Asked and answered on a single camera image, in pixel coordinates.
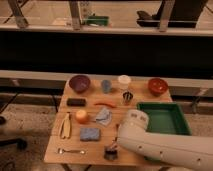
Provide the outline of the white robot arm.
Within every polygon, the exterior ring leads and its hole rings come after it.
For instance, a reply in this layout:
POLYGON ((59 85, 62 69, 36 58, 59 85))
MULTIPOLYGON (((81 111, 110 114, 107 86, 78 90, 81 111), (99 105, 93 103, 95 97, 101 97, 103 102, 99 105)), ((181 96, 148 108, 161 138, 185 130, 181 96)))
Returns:
POLYGON ((213 171, 213 137, 151 133, 149 116, 130 109, 118 128, 117 143, 137 154, 195 171, 213 171))

